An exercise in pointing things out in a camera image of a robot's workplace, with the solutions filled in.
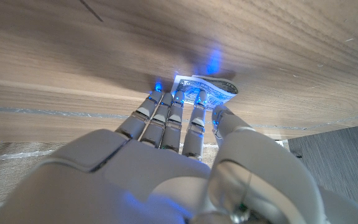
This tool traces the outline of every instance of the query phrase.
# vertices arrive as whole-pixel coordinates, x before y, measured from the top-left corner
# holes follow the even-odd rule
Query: robot finger
[[[185,102],[185,93],[177,91],[172,100],[169,116],[165,123],[165,129],[162,136],[161,149],[170,149],[179,152],[180,131],[183,114],[183,104]]]
[[[156,148],[160,146],[171,105],[172,95],[170,93],[164,94],[155,114],[153,115],[153,118],[140,138],[141,142]]]
[[[154,90],[146,100],[116,129],[117,133],[129,139],[138,140],[147,122],[153,115],[155,107],[162,97],[162,92]]]
[[[205,112],[208,96],[201,90],[195,100],[194,109],[191,113],[189,127],[183,144],[182,155],[192,159],[201,160],[203,154]]]

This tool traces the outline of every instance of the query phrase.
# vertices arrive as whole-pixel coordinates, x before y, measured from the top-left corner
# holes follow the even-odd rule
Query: paper money
[[[185,93],[185,103],[194,104],[195,98],[200,90],[204,90],[208,94],[208,102],[206,105],[208,111],[212,111],[217,105],[226,103],[238,93],[237,87],[232,82],[222,78],[201,76],[187,77],[183,75],[177,75],[175,77],[171,93],[183,91]]]
[[[236,87],[236,84],[224,78],[205,77],[201,75],[192,75],[192,77],[202,78],[203,80],[209,82],[210,84],[232,94],[238,94],[239,92],[239,90]]]

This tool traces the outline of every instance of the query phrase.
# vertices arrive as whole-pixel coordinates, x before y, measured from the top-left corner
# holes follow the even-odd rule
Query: wood grain
[[[358,125],[358,1],[86,2],[103,22],[77,0],[0,1],[0,107],[129,115],[155,82],[170,91],[176,74],[205,75],[218,55],[215,76],[239,86],[227,106],[262,133]],[[44,141],[68,141],[89,130],[74,119],[55,127],[67,138],[26,123],[45,128]],[[0,124],[2,141],[42,138]]]

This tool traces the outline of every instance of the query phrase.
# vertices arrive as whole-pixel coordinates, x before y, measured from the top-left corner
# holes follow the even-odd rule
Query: gray floor
[[[319,185],[358,202],[358,127],[288,140]]]

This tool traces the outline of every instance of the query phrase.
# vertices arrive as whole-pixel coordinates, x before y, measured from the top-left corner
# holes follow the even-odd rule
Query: palm of robotic hand
[[[212,113],[214,165],[200,162],[204,91],[179,155],[183,99],[155,90],[115,132],[54,152],[12,193],[0,223],[329,223],[325,214],[358,223],[357,205],[319,190],[295,156],[225,106]]]

